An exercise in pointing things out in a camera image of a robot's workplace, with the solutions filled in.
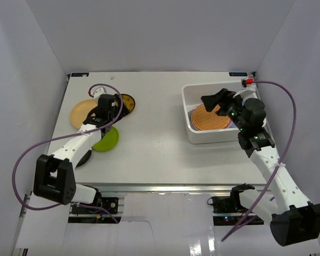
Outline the black glossy round plate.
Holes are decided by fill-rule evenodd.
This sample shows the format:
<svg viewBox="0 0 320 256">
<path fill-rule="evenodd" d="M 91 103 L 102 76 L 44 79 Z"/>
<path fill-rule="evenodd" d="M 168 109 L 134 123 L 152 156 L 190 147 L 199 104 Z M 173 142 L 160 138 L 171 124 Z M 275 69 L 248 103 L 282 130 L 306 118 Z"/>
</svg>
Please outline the black glossy round plate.
<svg viewBox="0 0 320 256">
<path fill-rule="evenodd" d="M 85 163 L 87 163 L 87 162 L 89 161 L 91 155 L 92 155 L 92 150 L 90 149 L 90 150 L 88 150 L 88 151 L 86 152 L 86 154 L 80 159 L 80 161 L 77 163 L 76 167 L 80 167 L 80 166 L 84 165 Z"/>
</svg>

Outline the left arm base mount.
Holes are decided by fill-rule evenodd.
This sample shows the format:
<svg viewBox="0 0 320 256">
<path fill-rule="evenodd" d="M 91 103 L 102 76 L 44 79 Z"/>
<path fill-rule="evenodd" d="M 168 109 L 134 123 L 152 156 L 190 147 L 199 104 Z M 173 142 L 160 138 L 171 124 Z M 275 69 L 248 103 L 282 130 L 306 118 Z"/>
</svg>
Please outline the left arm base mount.
<svg viewBox="0 0 320 256">
<path fill-rule="evenodd" d="M 72 206 L 68 218 L 69 223 L 85 224 L 118 224 L 120 220 L 118 197 L 101 197 L 90 208 Z"/>
</svg>

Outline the woven bamboo round plate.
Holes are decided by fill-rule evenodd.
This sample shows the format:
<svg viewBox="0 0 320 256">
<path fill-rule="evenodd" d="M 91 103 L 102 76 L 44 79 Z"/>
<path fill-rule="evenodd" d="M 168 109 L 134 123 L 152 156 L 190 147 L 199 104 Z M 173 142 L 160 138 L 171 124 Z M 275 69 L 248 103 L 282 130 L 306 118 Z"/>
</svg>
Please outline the woven bamboo round plate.
<svg viewBox="0 0 320 256">
<path fill-rule="evenodd" d="M 207 112 L 203 104 L 197 106 L 191 114 L 191 123 L 198 131 L 227 129 L 229 118 L 218 116 L 215 112 L 219 109 L 217 105 L 212 112 Z"/>
</svg>

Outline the yellow patterned dark plate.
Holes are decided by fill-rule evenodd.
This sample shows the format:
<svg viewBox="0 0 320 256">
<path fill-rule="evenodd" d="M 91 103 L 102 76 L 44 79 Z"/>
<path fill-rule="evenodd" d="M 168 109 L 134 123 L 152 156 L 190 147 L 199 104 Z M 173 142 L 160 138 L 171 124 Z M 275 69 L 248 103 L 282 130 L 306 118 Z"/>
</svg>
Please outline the yellow patterned dark plate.
<svg viewBox="0 0 320 256">
<path fill-rule="evenodd" d="M 124 104 L 122 113 L 123 116 L 126 116 L 134 111 L 136 102 L 135 99 L 129 94 L 122 94 L 122 99 Z"/>
</svg>

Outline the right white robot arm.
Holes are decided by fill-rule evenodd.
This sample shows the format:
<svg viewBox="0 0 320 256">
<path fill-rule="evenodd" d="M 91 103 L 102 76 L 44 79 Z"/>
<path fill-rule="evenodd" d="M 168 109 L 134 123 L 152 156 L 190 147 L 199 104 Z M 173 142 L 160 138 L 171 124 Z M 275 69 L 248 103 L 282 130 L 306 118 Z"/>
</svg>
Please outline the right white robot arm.
<svg viewBox="0 0 320 256">
<path fill-rule="evenodd" d="M 270 227 L 280 246 L 317 239 L 320 234 L 320 204 L 313 204 L 289 175 L 270 134 L 263 123 L 265 104 L 257 98 L 243 99 L 240 93 L 222 89 L 201 97 L 206 111 L 216 106 L 218 116 L 229 117 L 239 129 L 238 142 L 266 180 L 274 200 L 256 192 L 252 185 L 231 190 L 230 206 L 238 213 L 245 209 L 256 214 Z"/>
</svg>

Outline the pink round plate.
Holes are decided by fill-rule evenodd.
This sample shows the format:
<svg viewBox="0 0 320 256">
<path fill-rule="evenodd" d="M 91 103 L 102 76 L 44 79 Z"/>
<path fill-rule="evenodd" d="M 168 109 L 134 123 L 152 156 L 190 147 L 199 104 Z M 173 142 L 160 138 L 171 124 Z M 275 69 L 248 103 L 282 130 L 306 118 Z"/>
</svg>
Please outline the pink round plate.
<svg viewBox="0 0 320 256">
<path fill-rule="evenodd" d="M 230 119 L 230 120 L 229 120 L 229 124 L 228 124 L 228 127 L 227 127 L 227 128 L 232 127 L 232 125 L 233 125 L 233 121 Z"/>
</svg>

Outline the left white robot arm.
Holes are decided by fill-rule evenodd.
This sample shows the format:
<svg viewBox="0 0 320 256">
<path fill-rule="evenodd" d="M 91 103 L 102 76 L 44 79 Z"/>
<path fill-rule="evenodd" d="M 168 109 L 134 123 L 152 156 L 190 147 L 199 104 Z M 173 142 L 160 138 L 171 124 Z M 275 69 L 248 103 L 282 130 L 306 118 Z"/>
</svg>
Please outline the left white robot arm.
<svg viewBox="0 0 320 256">
<path fill-rule="evenodd" d="M 101 209 L 98 191 L 77 184 L 74 174 L 81 159 L 110 131 L 122 111 L 117 95 L 103 93 L 97 101 L 74 137 L 52 154 L 37 159 L 33 187 L 36 196 L 62 205 L 83 203 L 91 213 Z"/>
</svg>

